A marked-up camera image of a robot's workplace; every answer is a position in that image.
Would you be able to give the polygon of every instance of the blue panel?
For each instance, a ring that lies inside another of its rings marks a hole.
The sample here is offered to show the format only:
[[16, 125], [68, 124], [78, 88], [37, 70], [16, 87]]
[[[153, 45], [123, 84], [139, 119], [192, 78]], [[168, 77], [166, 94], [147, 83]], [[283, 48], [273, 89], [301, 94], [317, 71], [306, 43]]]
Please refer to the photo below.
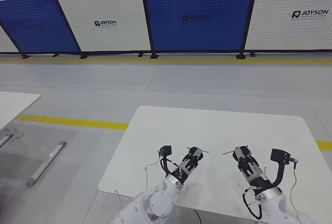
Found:
[[155, 50], [240, 50], [250, 0], [147, 0]]
[[0, 1], [0, 20], [22, 52], [77, 52], [56, 0]]

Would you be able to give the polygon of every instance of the yellow tape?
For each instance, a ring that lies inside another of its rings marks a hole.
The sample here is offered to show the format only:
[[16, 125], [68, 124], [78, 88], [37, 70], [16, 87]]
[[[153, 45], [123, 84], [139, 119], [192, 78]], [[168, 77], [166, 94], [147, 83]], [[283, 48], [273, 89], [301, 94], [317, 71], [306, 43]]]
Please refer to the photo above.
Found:
[[320, 150], [332, 151], [332, 142], [317, 141]]
[[[53, 118], [50, 116], [38, 116], [38, 115], [20, 115], [18, 120], [28, 120], [32, 122], [45, 122], [51, 124], [65, 124], [73, 126], [82, 126], [90, 128], [105, 128], [114, 130], [126, 130], [128, 124], [115, 123], [115, 122], [102, 122], [99, 120], [80, 120], [70, 118]], [[332, 151], [332, 142], [317, 141], [320, 150]]]
[[82, 127], [92, 128], [105, 128], [114, 130], [126, 130], [128, 124], [126, 123], [115, 123], [115, 122], [101, 122], [98, 120], [80, 120], [70, 118], [52, 118], [49, 116], [38, 116], [38, 115], [20, 115], [18, 120], [29, 120], [33, 122], [45, 122], [51, 124], [65, 124]]
[[268, 64], [332, 64], [332, 59], [227, 59], [227, 58], [0, 58], [0, 62], [166, 62], [166, 63], [268, 63]]

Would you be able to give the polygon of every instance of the floor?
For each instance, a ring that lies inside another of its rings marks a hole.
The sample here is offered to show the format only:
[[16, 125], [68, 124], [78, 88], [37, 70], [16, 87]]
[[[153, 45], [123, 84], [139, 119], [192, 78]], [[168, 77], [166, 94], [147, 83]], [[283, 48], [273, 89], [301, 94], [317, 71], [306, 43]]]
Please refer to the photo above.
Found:
[[[296, 115], [315, 140], [332, 141], [332, 65], [3, 62], [0, 91], [41, 94], [25, 114], [122, 123], [140, 105]], [[0, 223], [110, 223], [118, 197], [98, 191], [98, 182], [123, 131], [15, 125], [25, 132], [23, 141], [45, 152], [61, 140], [68, 144], [32, 188], [25, 183], [41, 162], [16, 139], [0, 149]], [[332, 151], [322, 153], [332, 171]], [[200, 216], [204, 223], [252, 223]], [[168, 221], [197, 222], [185, 208], [176, 208]]]

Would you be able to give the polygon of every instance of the table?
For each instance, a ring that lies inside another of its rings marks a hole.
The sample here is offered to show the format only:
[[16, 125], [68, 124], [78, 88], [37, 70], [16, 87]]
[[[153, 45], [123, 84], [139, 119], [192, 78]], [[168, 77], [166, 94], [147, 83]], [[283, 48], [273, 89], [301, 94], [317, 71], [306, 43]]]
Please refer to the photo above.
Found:
[[[222, 153], [248, 145], [274, 181], [278, 165], [270, 160], [270, 153], [272, 148], [278, 148], [299, 159], [298, 183], [292, 196], [296, 208], [308, 213], [316, 223], [332, 223], [332, 173], [300, 117], [141, 106], [105, 170], [99, 190], [138, 195], [145, 189], [144, 167], [157, 161], [157, 150], [163, 145], [172, 146], [170, 159], [175, 162], [181, 162], [188, 152], [186, 147], [209, 151], [176, 197], [174, 203], [178, 206], [254, 219], [242, 201], [248, 183], [231, 153]], [[148, 187], [160, 185], [164, 177], [161, 167], [155, 165], [147, 170]], [[288, 196], [289, 210], [293, 183], [293, 166], [289, 165], [279, 185]]]
[[0, 92], [0, 132], [5, 128], [9, 131], [4, 137], [0, 139], [0, 147], [8, 141], [12, 136], [15, 136], [24, 147], [38, 156], [43, 163], [36, 170], [33, 176], [27, 181], [27, 186], [33, 186], [42, 172], [54, 159], [56, 154], [61, 150], [61, 148], [66, 144], [65, 141], [59, 142], [57, 147], [52, 151], [50, 155], [45, 155], [39, 150], [29, 148], [23, 141], [21, 137], [24, 133], [14, 127], [11, 122], [17, 118], [21, 113], [23, 113], [28, 107], [30, 107], [36, 100], [40, 98], [39, 94], [22, 94], [16, 92]]

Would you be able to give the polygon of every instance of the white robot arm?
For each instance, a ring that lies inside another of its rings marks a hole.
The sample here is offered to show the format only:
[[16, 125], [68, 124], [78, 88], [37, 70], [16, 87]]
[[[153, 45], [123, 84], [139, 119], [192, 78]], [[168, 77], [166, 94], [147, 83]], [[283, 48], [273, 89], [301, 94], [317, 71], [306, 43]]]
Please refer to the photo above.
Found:
[[[262, 218], [262, 210], [267, 213], [268, 224], [315, 224], [311, 217], [302, 212], [288, 212], [286, 196], [278, 185], [282, 181], [285, 165], [294, 163], [294, 169], [298, 160], [291, 158], [288, 152], [272, 149], [271, 160], [278, 163], [276, 180], [271, 183], [260, 169], [258, 162], [253, 158], [247, 146], [237, 147], [233, 152], [233, 158], [238, 162], [238, 168], [242, 172], [251, 187], [243, 194], [243, 201], [249, 212], [258, 220]], [[249, 208], [245, 194], [252, 189], [255, 199], [259, 201], [260, 215], [256, 216]]]
[[164, 146], [159, 151], [159, 156], [162, 156], [161, 167], [166, 173], [162, 188], [156, 187], [141, 193], [116, 215], [112, 224], [159, 224], [168, 218], [173, 209], [173, 197], [180, 193], [184, 182], [203, 158], [202, 150], [192, 147], [182, 163], [170, 172], [167, 156], [171, 153], [171, 146]]

